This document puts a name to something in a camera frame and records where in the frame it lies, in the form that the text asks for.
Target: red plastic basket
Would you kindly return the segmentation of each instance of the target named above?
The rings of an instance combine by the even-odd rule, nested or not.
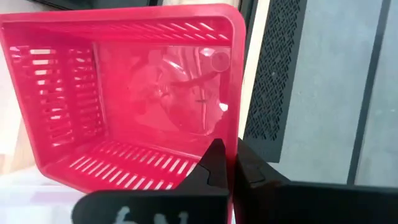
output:
[[[0,16],[38,168],[84,192],[174,189],[236,157],[244,21],[227,5]]]

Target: black speaker grille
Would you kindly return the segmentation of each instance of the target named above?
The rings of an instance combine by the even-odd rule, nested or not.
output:
[[[270,2],[244,133],[245,142],[255,151],[267,148],[278,151],[280,156],[305,3],[303,0]]]

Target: gray floor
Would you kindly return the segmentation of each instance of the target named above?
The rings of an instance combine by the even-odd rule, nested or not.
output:
[[[308,0],[282,157],[272,164],[288,178],[346,183],[380,8]],[[392,1],[358,184],[398,187],[397,12]]]

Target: basket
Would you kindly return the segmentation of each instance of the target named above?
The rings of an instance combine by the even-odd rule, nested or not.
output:
[[[83,192],[174,189],[237,151],[245,27],[228,5],[0,16],[36,164]]]

